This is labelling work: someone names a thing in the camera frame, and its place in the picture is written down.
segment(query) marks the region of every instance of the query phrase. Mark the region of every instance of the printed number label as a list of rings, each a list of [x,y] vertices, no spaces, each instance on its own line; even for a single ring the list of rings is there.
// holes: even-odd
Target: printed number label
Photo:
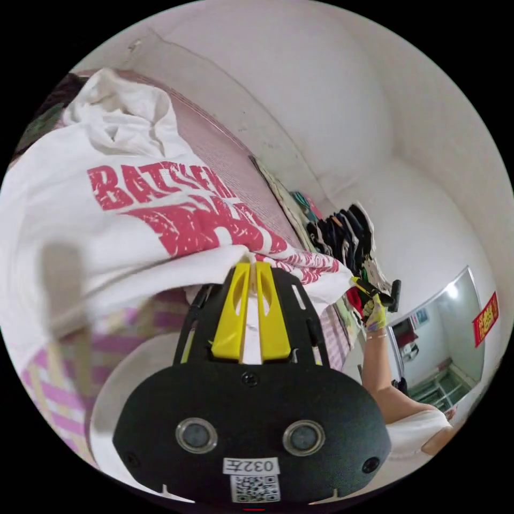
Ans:
[[[278,475],[277,457],[263,459],[223,459],[223,474],[249,477]]]

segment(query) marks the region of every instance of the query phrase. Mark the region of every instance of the qr code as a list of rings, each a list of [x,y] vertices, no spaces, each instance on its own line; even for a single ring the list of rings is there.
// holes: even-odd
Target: qr code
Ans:
[[[230,477],[232,501],[234,503],[267,503],[280,501],[280,488],[278,476],[244,477],[232,475]]]

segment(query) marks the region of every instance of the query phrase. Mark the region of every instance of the mirror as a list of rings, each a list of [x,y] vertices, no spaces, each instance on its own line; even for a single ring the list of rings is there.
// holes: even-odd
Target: mirror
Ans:
[[[449,411],[482,378],[484,344],[475,347],[480,303],[469,267],[428,302],[389,327],[408,395]]]

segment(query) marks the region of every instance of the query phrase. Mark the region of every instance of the pink checkered fabric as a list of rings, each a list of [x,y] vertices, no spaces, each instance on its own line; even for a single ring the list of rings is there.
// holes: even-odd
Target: pink checkered fabric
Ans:
[[[273,193],[248,159],[249,150],[240,141],[163,84],[134,72],[120,72],[120,75],[166,91],[173,103],[179,133],[193,151],[271,230],[293,246],[301,247]],[[140,309],[115,312],[92,327],[53,341],[23,371],[24,386],[46,421],[90,464],[95,465],[87,431],[101,387],[115,367],[144,341],[160,334],[179,332],[187,309],[182,290],[160,293]],[[350,347],[332,307],[323,313],[321,323],[330,365],[341,371]]]

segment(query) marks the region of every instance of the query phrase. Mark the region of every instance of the screw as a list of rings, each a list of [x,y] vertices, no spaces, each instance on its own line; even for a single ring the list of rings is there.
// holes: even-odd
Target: screw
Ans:
[[[141,463],[139,462],[139,459],[131,452],[126,452],[124,459],[125,464],[129,467],[139,467]]]
[[[248,387],[254,387],[259,383],[259,379],[257,378],[257,375],[251,371],[246,371],[243,373],[241,377],[241,381],[243,384],[247,385]]]
[[[364,462],[362,466],[362,472],[363,473],[373,473],[379,466],[380,459],[377,457],[372,457],[371,459],[368,459],[366,462]]]

